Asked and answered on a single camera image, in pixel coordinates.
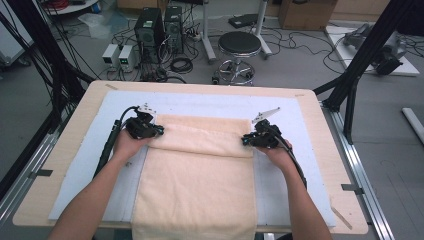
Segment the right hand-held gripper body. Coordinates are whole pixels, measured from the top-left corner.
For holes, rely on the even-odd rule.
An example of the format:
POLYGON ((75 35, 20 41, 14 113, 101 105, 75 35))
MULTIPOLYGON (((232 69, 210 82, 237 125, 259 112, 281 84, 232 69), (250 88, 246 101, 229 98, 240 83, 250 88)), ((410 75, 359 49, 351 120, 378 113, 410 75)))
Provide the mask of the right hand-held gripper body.
POLYGON ((258 115, 252 120, 255 131, 253 137, 250 140, 250 145, 255 147, 264 148, 276 148, 278 143, 278 137, 281 135, 280 130, 276 125, 272 125, 267 118, 275 114, 280 110, 279 107, 259 112, 258 115))

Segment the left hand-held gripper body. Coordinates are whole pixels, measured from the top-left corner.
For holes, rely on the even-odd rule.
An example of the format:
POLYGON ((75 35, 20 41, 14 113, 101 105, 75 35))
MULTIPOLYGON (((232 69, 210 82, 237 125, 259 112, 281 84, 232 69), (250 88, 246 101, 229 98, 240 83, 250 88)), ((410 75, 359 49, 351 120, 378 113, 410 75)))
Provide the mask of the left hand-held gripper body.
POLYGON ((147 105, 131 106, 125 110, 128 113, 133 110, 135 117, 129 117, 125 121, 125 128, 133 139, 152 138, 157 136, 157 130, 152 123, 155 111, 147 105))

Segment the beige towel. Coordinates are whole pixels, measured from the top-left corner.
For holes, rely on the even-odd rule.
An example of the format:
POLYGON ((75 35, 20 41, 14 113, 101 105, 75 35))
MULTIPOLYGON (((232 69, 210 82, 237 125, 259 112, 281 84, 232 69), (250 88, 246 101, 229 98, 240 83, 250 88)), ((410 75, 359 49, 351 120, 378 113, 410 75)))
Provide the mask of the beige towel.
POLYGON ((257 226, 247 119, 160 115, 133 211, 134 240, 253 240, 257 226))

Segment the person's left hand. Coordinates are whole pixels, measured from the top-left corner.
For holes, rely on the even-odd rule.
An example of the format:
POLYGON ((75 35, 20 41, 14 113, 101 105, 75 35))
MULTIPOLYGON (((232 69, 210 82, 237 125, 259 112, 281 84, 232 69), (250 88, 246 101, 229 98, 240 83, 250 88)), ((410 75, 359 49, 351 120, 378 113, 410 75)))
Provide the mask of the person's left hand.
POLYGON ((126 129, 123 129, 115 141, 112 159, 125 163, 151 141, 152 138, 134 139, 126 129))

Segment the person's right hand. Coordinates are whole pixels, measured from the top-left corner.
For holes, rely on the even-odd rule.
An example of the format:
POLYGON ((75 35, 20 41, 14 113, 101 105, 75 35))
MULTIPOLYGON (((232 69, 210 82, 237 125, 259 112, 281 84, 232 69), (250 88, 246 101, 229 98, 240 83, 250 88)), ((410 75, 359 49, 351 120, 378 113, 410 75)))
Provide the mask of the person's right hand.
POLYGON ((295 172, 296 167, 288 151, 284 147, 264 148, 258 147, 258 150, 264 153, 269 160, 278 167, 284 174, 295 172))

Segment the white grid mat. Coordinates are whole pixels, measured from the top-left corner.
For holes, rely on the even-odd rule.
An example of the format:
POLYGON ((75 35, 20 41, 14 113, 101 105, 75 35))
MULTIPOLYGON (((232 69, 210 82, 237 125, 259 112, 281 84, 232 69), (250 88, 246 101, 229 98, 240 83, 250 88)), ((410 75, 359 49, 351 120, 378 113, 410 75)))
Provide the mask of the white grid mat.
MULTIPOLYGON (((247 120, 248 130, 253 130, 251 123, 258 113, 279 110, 266 119, 275 124, 289 141, 294 144, 294 155, 306 177, 307 189, 313 202, 322 214, 327 226, 336 226, 336 218, 330 207, 326 186, 319 170, 316 151, 312 145, 311 134, 307 130, 306 115, 303 114, 300 98, 267 97, 243 95, 208 95, 189 93, 160 93, 136 91, 110 91, 106 94, 80 147, 64 175, 58 197, 48 215, 49 220, 57 220, 67 204, 91 180, 98 165, 101 152, 109 136, 113 122, 130 106, 147 104, 153 107, 155 122, 159 115, 177 117, 212 117, 223 119, 247 120)), ((143 148, 130 164, 119 174, 117 189, 113 190, 103 220, 105 223, 129 223, 132 208, 136 199, 137 178, 143 170, 147 171, 145 156, 147 148, 143 148)), ((254 179, 256 191, 256 207, 259 227, 288 227, 288 203, 286 187, 272 185, 285 183, 282 176, 266 160, 263 153, 253 154, 254 179)))

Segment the white power supply unit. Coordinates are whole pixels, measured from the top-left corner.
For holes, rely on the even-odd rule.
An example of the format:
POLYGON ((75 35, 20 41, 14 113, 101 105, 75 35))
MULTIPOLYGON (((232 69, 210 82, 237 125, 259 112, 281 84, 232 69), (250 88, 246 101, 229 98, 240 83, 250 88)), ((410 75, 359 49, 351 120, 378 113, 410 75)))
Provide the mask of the white power supply unit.
POLYGON ((124 45, 118 59, 124 72, 132 72, 137 63, 134 46, 124 45))
POLYGON ((109 44, 102 55, 102 59, 108 67, 117 70, 120 66, 118 56, 119 46, 117 44, 109 44))

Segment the black round stool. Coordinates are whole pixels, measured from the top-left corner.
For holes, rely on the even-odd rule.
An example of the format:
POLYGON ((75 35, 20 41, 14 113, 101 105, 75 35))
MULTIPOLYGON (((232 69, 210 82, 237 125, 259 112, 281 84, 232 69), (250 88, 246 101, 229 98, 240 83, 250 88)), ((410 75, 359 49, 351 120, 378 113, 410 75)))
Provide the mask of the black round stool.
POLYGON ((224 81, 228 85, 252 85, 255 69, 245 58, 259 54, 260 40, 251 33, 234 31, 223 34, 218 40, 218 47, 229 59, 214 72, 212 83, 217 85, 224 81))

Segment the large black computer tower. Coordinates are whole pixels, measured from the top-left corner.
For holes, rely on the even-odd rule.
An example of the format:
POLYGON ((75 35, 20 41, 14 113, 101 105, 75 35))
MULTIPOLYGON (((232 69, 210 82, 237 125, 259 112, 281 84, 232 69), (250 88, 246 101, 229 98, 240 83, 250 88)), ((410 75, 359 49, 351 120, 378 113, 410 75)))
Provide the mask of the large black computer tower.
POLYGON ((162 12, 159 8, 143 8, 134 27, 141 60, 159 63, 159 47, 165 40, 162 12))

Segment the small black computer tower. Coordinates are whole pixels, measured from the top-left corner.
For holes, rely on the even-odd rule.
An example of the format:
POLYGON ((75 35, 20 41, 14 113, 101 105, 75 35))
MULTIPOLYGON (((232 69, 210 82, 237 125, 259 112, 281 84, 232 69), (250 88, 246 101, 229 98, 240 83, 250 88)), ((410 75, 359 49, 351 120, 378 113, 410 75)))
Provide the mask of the small black computer tower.
POLYGON ((165 33, 172 53, 183 53, 182 7, 168 6, 164 17, 165 33))

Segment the thin wooden stick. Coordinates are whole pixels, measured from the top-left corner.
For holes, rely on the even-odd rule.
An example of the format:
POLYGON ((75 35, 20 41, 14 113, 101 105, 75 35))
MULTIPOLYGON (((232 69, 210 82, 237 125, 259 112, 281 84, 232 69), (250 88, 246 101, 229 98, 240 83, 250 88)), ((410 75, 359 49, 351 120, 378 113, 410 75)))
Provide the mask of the thin wooden stick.
POLYGON ((349 229, 352 230, 353 227, 352 225, 349 223, 349 221, 333 206, 331 206, 331 210, 333 211, 333 213, 337 216, 337 218, 349 229))

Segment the white stand leg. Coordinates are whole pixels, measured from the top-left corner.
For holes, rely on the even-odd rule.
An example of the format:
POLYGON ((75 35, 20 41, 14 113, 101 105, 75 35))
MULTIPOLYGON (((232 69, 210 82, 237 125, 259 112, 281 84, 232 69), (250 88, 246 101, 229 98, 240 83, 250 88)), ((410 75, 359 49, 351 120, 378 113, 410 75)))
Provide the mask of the white stand leg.
POLYGON ((208 5, 209 5, 209 0, 202 0, 202 12, 203 12, 203 20, 202 20, 202 24, 203 24, 203 29, 201 32, 201 41, 202 44, 204 46, 207 58, 208 58, 208 63, 212 64, 216 61, 216 55, 215 52, 213 50, 213 47, 211 45, 211 42, 209 40, 209 35, 208 35, 208 5))
POLYGON ((259 0, 259 2, 260 2, 260 5, 258 9, 258 19, 257 19, 254 35, 259 39, 261 43, 261 52, 262 52, 263 58, 267 60, 271 56, 272 51, 269 48, 266 41, 263 39, 261 33, 262 33, 262 27, 264 23, 268 0, 259 0))

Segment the clear plastic bag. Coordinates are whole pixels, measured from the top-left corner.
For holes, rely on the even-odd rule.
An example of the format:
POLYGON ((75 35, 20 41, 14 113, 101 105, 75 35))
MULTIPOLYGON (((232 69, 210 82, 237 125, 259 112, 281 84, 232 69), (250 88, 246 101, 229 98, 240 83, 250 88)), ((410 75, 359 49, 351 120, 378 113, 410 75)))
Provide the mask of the clear plastic bag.
POLYGON ((127 19, 119 13, 109 15, 85 13, 78 20, 88 26, 89 34, 94 39, 106 39, 127 26, 127 19))

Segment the black flat device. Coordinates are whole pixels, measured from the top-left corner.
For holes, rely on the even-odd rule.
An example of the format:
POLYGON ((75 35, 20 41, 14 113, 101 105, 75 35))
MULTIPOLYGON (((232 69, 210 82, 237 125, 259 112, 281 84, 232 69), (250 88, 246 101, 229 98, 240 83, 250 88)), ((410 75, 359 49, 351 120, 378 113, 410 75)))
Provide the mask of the black flat device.
POLYGON ((257 19, 257 14, 244 14, 229 18, 228 23, 234 28, 238 29, 241 27, 246 27, 255 24, 257 22, 257 19))

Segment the white base board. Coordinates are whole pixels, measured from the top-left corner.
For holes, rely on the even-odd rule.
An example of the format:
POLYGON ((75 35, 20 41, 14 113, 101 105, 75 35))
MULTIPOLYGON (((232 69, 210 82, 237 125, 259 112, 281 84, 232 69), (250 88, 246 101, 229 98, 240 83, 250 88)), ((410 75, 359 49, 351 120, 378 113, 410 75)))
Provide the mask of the white base board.
MULTIPOLYGON (((345 46, 343 44, 343 38, 346 33, 354 31, 354 28, 347 27, 336 27, 336 26, 327 26, 326 33, 333 43, 336 49, 336 53, 339 57, 339 60, 342 62, 344 68, 347 68, 353 57, 355 56, 357 50, 349 45, 345 46)), ((390 76, 408 76, 416 77, 420 72, 408 61, 405 56, 400 58, 401 65, 398 66, 393 72, 390 73, 390 76)))

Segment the cardboard box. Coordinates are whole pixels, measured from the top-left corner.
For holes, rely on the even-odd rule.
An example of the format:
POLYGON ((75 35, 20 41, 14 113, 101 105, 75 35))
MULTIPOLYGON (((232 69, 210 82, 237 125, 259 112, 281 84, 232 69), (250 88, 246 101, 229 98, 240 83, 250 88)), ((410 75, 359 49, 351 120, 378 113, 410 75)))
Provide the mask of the cardboard box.
POLYGON ((324 30, 338 0, 282 0, 278 20, 286 30, 324 30))

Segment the round white table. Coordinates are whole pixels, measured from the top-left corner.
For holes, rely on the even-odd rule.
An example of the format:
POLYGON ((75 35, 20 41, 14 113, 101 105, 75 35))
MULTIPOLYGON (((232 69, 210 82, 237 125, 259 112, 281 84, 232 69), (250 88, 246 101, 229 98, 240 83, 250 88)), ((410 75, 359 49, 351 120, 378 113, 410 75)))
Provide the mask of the round white table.
POLYGON ((101 11, 99 0, 40 0, 42 8, 50 15, 63 15, 82 10, 101 11))

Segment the white tube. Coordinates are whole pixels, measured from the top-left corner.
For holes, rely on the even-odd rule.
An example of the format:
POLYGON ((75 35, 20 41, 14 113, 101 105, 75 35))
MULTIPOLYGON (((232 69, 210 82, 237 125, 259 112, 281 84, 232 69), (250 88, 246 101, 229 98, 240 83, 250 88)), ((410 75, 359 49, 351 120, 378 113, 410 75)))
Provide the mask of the white tube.
POLYGON ((421 121, 418 119, 418 117, 411 108, 403 108, 402 113, 406 117, 407 121, 409 122, 417 137, 424 145, 424 125, 421 123, 421 121))

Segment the white cabinet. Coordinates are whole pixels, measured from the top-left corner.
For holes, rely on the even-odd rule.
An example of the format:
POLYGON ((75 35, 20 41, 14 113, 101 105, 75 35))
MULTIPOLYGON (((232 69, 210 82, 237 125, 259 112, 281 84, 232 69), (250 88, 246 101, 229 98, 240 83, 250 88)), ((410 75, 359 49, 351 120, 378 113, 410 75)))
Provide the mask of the white cabinet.
MULTIPOLYGON (((32 45, 34 41, 21 24, 20 20, 14 13, 8 14, 4 12, 3 15, 11 23, 15 24, 19 34, 29 44, 32 45)), ((6 27, 0 22, 0 63, 5 66, 10 66, 24 53, 24 48, 17 42, 11 35, 6 27)))

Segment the aluminium rail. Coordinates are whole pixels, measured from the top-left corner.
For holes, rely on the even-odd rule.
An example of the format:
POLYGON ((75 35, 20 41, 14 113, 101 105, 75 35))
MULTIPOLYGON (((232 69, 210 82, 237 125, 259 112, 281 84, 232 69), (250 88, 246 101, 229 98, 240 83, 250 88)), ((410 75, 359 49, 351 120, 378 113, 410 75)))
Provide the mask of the aluminium rail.
POLYGON ((360 199, 361 205, 365 209, 367 223, 374 230, 378 240, 395 240, 360 156, 355 146, 349 143, 348 138, 343 133, 344 121, 342 115, 339 112, 332 112, 323 103, 320 106, 334 127, 337 135, 336 142, 341 145, 348 172, 353 178, 353 192, 360 199))
POLYGON ((35 150, 30 154, 29 161, 19 173, 17 179, 0 202, 0 228, 12 221, 12 214, 17 211, 35 179, 28 178, 31 172, 43 169, 43 165, 52 152, 59 138, 58 133, 46 134, 35 150))

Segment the black rail clip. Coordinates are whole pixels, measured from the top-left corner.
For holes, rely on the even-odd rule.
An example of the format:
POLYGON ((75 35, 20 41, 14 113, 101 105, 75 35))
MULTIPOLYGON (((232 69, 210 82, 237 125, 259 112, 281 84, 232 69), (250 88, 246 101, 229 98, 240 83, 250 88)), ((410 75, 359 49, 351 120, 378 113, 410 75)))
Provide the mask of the black rail clip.
POLYGON ((50 177, 53 170, 39 169, 36 172, 31 172, 28 178, 35 179, 38 176, 50 177))
POLYGON ((342 184, 341 187, 344 191, 352 191, 356 195, 361 195, 364 193, 364 190, 355 184, 342 184))

